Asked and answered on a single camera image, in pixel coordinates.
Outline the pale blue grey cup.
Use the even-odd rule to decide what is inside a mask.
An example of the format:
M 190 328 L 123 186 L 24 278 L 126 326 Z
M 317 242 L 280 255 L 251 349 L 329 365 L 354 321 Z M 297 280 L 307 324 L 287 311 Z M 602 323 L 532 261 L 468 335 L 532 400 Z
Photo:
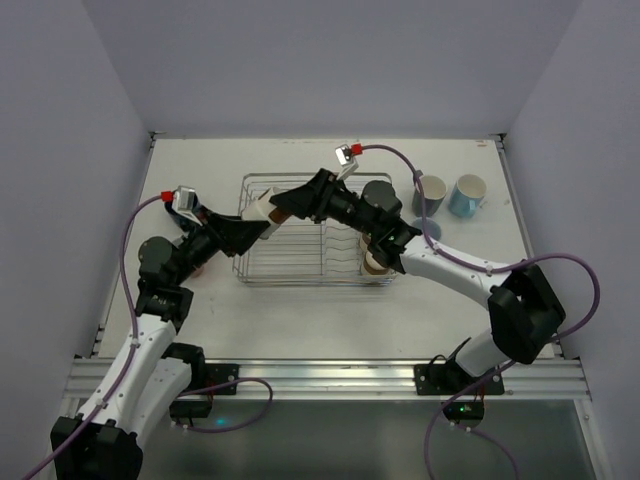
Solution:
M 411 222 L 411 226 L 419 229 L 421 232 L 427 231 L 434 241 L 439 241 L 442 238 L 442 229 L 440 225 L 429 217 L 427 217 L 425 221 L 423 221 L 422 218 L 415 218 Z

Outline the dark blue mug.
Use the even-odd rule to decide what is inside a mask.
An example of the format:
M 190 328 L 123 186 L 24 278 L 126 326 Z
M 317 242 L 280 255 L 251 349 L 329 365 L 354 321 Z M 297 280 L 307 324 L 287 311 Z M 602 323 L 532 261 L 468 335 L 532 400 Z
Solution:
M 189 233 L 195 229 L 197 229 L 199 227 L 199 224 L 197 222 L 195 222 L 192 218 L 186 218 L 182 215 L 180 215 L 179 213 L 177 213 L 173 207 L 172 207 L 172 203 L 171 202 L 165 202 L 164 203 L 164 208 L 165 211 L 167 212 L 167 214 L 169 215 L 169 217 L 172 219 L 172 221 L 185 233 Z M 207 210 L 207 208 L 200 204 L 197 203 L 191 210 L 191 214 L 195 217 L 197 217 L 198 219 L 202 219 L 204 217 L 204 212 Z

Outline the dark teal grey mug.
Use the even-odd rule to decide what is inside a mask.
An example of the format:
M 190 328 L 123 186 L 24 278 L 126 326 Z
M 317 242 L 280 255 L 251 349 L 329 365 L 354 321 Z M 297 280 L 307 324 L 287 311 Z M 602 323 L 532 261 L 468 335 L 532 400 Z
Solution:
M 438 176 L 424 174 L 418 170 L 414 180 L 412 212 L 420 217 L 422 206 L 426 208 L 426 216 L 433 217 L 439 210 L 447 195 L 447 184 Z

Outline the light blue mug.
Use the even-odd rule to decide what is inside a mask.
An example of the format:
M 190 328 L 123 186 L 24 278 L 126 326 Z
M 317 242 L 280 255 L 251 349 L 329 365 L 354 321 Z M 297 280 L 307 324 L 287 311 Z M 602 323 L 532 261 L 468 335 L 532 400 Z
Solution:
M 475 174 L 465 174 L 457 179 L 452 190 L 448 210 L 458 218 L 472 218 L 487 193 L 485 181 Z

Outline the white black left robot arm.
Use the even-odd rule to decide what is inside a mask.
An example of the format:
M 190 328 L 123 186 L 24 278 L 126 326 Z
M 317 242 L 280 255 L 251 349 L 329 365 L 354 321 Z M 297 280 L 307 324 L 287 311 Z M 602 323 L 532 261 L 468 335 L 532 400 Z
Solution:
M 241 255 L 266 234 L 267 218 L 226 216 L 203 207 L 182 217 L 184 235 L 162 236 L 138 251 L 137 296 L 128 295 L 131 328 L 100 384 L 72 417 L 61 416 L 50 439 L 59 479 L 135 479 L 147 438 L 170 415 L 190 417 L 184 396 L 230 394 L 241 378 L 230 368 L 210 375 L 203 350 L 176 342 L 193 293 L 183 287 L 215 254 Z

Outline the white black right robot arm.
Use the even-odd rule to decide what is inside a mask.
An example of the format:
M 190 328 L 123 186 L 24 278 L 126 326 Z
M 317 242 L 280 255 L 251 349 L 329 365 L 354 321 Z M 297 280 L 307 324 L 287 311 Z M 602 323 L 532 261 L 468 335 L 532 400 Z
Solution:
M 462 390 L 500 365 L 532 363 L 566 318 L 560 300 L 535 264 L 510 269 L 463 255 L 451 260 L 423 231 L 350 191 L 321 169 L 307 183 L 274 194 L 277 209 L 300 219 L 335 220 L 367 235 L 368 251 L 382 267 L 448 287 L 484 307 L 490 326 L 465 340 L 432 379 Z

